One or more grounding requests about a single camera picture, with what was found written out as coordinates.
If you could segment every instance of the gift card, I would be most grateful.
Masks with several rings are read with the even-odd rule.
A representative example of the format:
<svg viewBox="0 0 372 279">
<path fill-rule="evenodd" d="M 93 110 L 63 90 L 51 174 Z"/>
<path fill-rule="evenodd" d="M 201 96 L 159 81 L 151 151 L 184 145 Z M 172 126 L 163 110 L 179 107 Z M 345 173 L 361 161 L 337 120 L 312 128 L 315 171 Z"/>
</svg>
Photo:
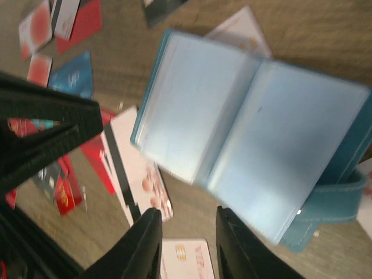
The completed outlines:
<svg viewBox="0 0 372 279">
<path fill-rule="evenodd" d="M 84 52 L 53 71 L 49 78 L 48 87 L 81 98 L 91 99 L 93 97 L 93 78 L 90 52 Z"/>
<path fill-rule="evenodd" d="M 126 207 L 133 210 L 134 221 L 138 217 L 136 207 L 140 214 L 155 207 L 166 221 L 173 217 L 173 210 L 159 169 L 130 143 L 136 116 L 137 108 L 129 108 L 103 129 L 101 136 L 112 171 L 112 183 L 116 193 L 123 195 Z M 119 200 L 123 206 L 123 200 L 120 197 Z"/>
<path fill-rule="evenodd" d="M 111 121 L 111 118 L 114 118 L 116 114 L 101 108 L 101 116 L 102 124 L 107 125 Z M 114 194 L 115 189 L 113 188 L 111 182 L 112 170 L 109 167 L 108 156 L 103 147 L 101 136 L 97 135 L 90 141 L 81 145 L 80 148 L 84 156 L 95 170 L 96 174 L 104 183 L 106 189 L 110 194 Z"/>
<path fill-rule="evenodd" d="M 64 53 L 101 29 L 102 15 L 99 0 L 81 0 L 70 39 L 67 41 L 56 37 L 58 54 Z"/>
<path fill-rule="evenodd" d="M 80 0 L 55 0 L 52 8 L 52 32 L 69 40 Z"/>
<path fill-rule="evenodd" d="M 47 87 L 51 67 L 52 58 L 41 54 L 34 54 L 31 57 L 27 81 L 43 87 Z"/>
<path fill-rule="evenodd" d="M 19 25 L 22 60 L 26 60 L 52 38 L 51 7 L 44 0 Z"/>
<path fill-rule="evenodd" d="M 142 0 L 148 26 L 152 27 L 165 19 L 187 1 L 188 0 Z"/>
<path fill-rule="evenodd" d="M 163 239 L 162 279 L 214 279 L 205 239 Z"/>
<path fill-rule="evenodd" d="M 257 55 L 272 56 L 255 16 L 248 6 L 222 22 L 206 37 L 225 44 L 235 45 Z"/>
<path fill-rule="evenodd" d="M 69 174 L 66 177 L 60 177 L 60 182 L 55 192 L 56 204 L 61 216 L 64 216 L 83 202 L 83 195 L 72 168 L 71 160 L 68 156 L 63 156 L 63 160 L 69 169 Z"/>
<path fill-rule="evenodd" d="M 53 162 L 32 177 L 36 186 L 51 203 L 54 203 L 55 190 L 60 179 L 60 174 L 61 167 L 58 162 Z"/>
</svg>

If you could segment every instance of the red card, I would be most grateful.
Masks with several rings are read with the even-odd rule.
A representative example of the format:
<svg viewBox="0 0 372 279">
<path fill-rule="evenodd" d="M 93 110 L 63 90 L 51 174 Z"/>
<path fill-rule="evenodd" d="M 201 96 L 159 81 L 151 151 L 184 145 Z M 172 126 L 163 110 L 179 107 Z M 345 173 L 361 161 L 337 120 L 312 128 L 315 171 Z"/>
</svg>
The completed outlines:
<svg viewBox="0 0 372 279">
<path fill-rule="evenodd" d="M 106 125 L 111 121 L 111 118 L 116 116 L 116 114 L 108 110 L 101 109 L 101 116 L 103 125 Z M 99 178 L 106 186 L 106 189 L 110 194 L 114 194 L 115 189 L 111 183 L 109 175 L 107 174 L 106 168 L 102 163 L 102 154 L 104 154 L 105 149 L 103 147 L 101 135 L 97 135 L 95 138 L 80 146 L 80 148 Z"/>
<path fill-rule="evenodd" d="M 11 192 L 5 195 L 5 201 L 8 203 L 8 205 L 12 209 L 16 208 L 16 199 L 17 199 L 17 188 L 11 190 Z"/>
<path fill-rule="evenodd" d="M 70 39 L 65 41 L 56 37 L 58 54 L 84 41 L 102 28 L 101 5 L 99 0 L 91 0 L 84 4 L 81 3 L 81 5 L 79 10 L 77 10 Z"/>
<path fill-rule="evenodd" d="M 60 176 L 55 192 L 55 200 L 61 216 L 70 212 L 83 202 L 83 195 L 81 194 L 70 158 L 67 155 L 62 158 L 64 164 L 69 169 L 69 175 L 67 177 Z"/>
<path fill-rule="evenodd" d="M 52 58 L 41 54 L 34 54 L 31 57 L 27 81 L 43 87 L 47 87 L 51 66 Z"/>
</svg>

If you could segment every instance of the scattered cards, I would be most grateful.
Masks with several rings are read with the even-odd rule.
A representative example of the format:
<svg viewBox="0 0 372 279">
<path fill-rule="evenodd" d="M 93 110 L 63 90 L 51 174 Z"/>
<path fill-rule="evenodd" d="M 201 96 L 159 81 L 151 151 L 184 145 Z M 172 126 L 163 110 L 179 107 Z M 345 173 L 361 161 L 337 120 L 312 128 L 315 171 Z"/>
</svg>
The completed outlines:
<svg viewBox="0 0 372 279">
<path fill-rule="evenodd" d="M 208 33 L 206 37 L 235 45 L 257 55 L 272 56 L 255 16 L 248 6 L 222 22 L 222 24 Z"/>
<path fill-rule="evenodd" d="M 372 239 L 372 159 L 360 163 L 357 168 L 367 176 L 367 185 L 363 192 L 356 219 Z"/>
<path fill-rule="evenodd" d="M 137 108 L 129 108 L 103 129 L 107 172 L 130 225 L 151 207 L 159 209 L 166 221 L 173 210 L 159 169 L 130 144 L 136 116 Z"/>
<path fill-rule="evenodd" d="M 55 0 L 52 9 L 52 31 L 69 40 L 80 0 Z"/>
<path fill-rule="evenodd" d="M 165 19 L 188 0 L 142 0 L 149 27 Z"/>
<path fill-rule="evenodd" d="M 51 67 L 52 58 L 41 54 L 34 54 L 31 57 L 27 81 L 43 87 L 47 87 Z"/>
<path fill-rule="evenodd" d="M 93 97 L 93 77 L 89 51 L 67 62 L 53 71 L 48 87 L 67 94 L 91 99 Z"/>
<path fill-rule="evenodd" d="M 214 279 L 205 239 L 163 239 L 162 279 Z"/>
<path fill-rule="evenodd" d="M 102 28 L 99 0 L 81 0 L 68 41 L 56 37 L 58 54 L 64 53 L 76 44 L 92 36 Z"/>
<path fill-rule="evenodd" d="M 51 10 L 48 0 L 31 12 L 19 25 L 22 60 L 26 60 L 52 38 Z"/>
</svg>

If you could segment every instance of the blue card holder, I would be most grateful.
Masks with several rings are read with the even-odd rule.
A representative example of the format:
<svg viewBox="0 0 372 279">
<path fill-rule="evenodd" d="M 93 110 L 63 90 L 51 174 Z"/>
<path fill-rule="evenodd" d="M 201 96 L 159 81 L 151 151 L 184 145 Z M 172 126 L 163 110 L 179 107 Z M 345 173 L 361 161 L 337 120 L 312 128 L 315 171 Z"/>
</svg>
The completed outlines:
<svg viewBox="0 0 372 279">
<path fill-rule="evenodd" d="M 356 166 L 372 141 L 372 96 L 363 108 L 326 167 L 317 185 L 286 230 L 281 244 L 301 252 L 320 224 L 355 220 L 366 176 Z"/>
</svg>

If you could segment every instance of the wooden table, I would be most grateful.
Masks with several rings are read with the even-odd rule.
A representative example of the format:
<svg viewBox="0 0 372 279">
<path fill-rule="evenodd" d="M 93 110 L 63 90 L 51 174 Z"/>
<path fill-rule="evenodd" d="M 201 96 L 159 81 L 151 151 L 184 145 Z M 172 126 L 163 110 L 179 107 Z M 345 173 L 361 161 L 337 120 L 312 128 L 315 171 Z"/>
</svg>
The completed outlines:
<svg viewBox="0 0 372 279">
<path fill-rule="evenodd" d="M 0 0 L 0 70 L 26 77 L 18 25 L 40 0 Z M 120 112 L 139 105 L 162 33 L 177 28 L 206 34 L 244 5 L 250 5 L 277 59 L 372 83 L 372 3 L 367 0 L 192 0 L 148 30 L 140 0 L 102 1 L 103 29 L 58 56 L 55 41 L 41 53 L 53 57 L 53 69 L 90 50 L 94 98 Z M 101 257 L 127 231 L 115 196 L 110 196 L 79 150 L 70 154 L 78 180 L 87 188 L 88 215 L 80 206 L 61 218 L 32 182 L 19 189 L 18 205 L 83 267 Z M 165 237 L 206 238 L 217 274 L 215 214 L 219 204 L 199 188 L 164 174 L 174 218 Z M 306 278 L 371 278 L 372 240 L 357 222 L 324 225 L 304 252 L 272 250 Z"/>
</svg>

